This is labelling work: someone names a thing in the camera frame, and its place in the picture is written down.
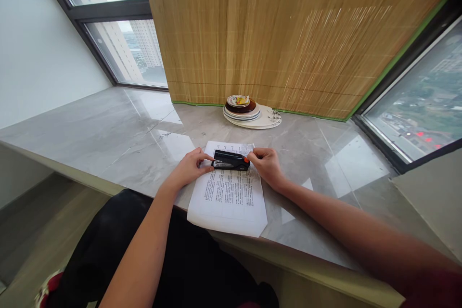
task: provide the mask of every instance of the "lap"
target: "lap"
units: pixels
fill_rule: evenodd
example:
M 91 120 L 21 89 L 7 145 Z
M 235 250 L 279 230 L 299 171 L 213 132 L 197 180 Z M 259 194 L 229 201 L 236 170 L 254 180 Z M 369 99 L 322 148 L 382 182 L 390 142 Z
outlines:
M 80 239 L 48 307 L 86 307 L 101 300 L 151 202 L 125 189 L 104 205 Z M 250 273 L 174 208 L 154 307 L 236 307 L 258 300 L 257 295 Z

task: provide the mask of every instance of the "person's left hand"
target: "person's left hand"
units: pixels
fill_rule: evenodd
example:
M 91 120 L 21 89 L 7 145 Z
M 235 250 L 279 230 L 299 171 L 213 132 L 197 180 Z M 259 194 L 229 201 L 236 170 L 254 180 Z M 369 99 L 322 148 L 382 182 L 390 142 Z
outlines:
M 212 172 L 214 170 L 212 166 L 199 168 L 201 162 L 205 159 L 210 161 L 215 160 L 211 156 L 205 154 L 201 148 L 196 148 L 192 152 L 187 153 L 165 180 L 164 184 L 178 191 L 186 184 L 198 179 L 201 175 Z

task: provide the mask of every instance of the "plate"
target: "plate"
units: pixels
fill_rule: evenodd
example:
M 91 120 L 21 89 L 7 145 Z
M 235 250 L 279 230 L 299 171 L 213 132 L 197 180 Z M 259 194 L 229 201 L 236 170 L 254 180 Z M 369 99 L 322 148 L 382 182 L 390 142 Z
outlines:
M 269 128 L 275 128 L 276 126 L 278 126 L 279 124 L 281 124 L 281 120 L 279 120 L 277 123 L 273 123 L 271 125 L 266 125 L 266 126 L 252 126 L 252 122 L 249 122 L 249 123 L 242 123 L 242 122 L 236 122 L 232 119 L 229 119 L 227 118 L 227 120 L 234 124 L 234 125 L 237 125 L 237 126 L 240 126 L 240 127 L 243 127 L 243 128 L 250 128 L 250 129 L 254 129 L 254 130 L 263 130 L 263 129 L 269 129 Z
M 235 118 L 228 117 L 228 120 L 231 119 L 232 123 L 236 125 L 246 124 L 248 126 L 270 126 L 272 124 L 278 123 L 281 120 L 281 115 L 278 111 L 273 110 L 271 107 L 268 106 L 260 106 L 260 116 L 257 119 L 253 119 L 252 121 L 242 121 L 237 120 Z
M 233 117 L 235 117 L 235 118 L 249 118 L 249 117 L 252 117 L 252 116 L 254 116 L 254 115 L 256 115 L 257 113 L 260 112 L 260 105 L 257 103 L 257 105 L 255 106 L 255 108 L 254 108 L 252 111 L 247 112 L 247 113 L 236 113 L 236 112 L 232 112 L 232 111 L 230 111 L 229 109 L 227 109 L 226 107 L 224 107 L 223 110 L 224 110 L 227 114 L 229 114 L 229 115 L 231 115 L 231 116 L 233 116 Z
M 231 106 L 229 103 L 225 104 L 225 107 L 228 111 L 235 112 L 235 113 L 247 113 L 247 112 L 253 111 L 256 106 L 257 106 L 257 103 L 252 99 L 250 99 L 249 104 L 245 107 L 234 107 L 234 106 Z
M 237 98 L 248 98 L 248 96 L 243 96 L 243 95 L 232 95 L 228 98 L 228 103 L 233 106 L 233 107 L 246 107 L 250 100 L 246 103 L 242 103 L 242 104 L 237 104 Z
M 223 108 L 223 115 L 228 119 L 232 119 L 232 120 L 235 120 L 235 121 L 245 123 L 245 122 L 257 120 L 261 116 L 261 112 L 258 112 L 256 115 L 254 115 L 252 117 L 249 117 L 249 118 L 236 118 L 236 117 L 233 117 L 232 115 L 229 115 L 228 113 L 226 113 L 225 109 Z

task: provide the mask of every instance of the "red shoe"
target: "red shoe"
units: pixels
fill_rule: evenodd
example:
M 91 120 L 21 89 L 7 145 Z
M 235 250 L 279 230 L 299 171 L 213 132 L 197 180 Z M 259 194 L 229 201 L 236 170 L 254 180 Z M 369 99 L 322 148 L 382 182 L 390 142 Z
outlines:
M 40 287 L 37 296 L 35 296 L 35 308 L 46 308 L 48 296 L 58 288 L 63 273 L 64 269 L 60 269 L 46 279 Z

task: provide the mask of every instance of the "white wall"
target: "white wall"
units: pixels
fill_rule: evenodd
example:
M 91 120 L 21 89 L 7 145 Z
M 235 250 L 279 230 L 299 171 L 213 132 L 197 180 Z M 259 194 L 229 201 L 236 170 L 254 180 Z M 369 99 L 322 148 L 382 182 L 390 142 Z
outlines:
M 393 182 L 462 261 L 462 149 L 419 166 Z
M 0 128 L 109 88 L 56 0 L 0 0 Z M 0 207 L 51 173 L 0 148 Z

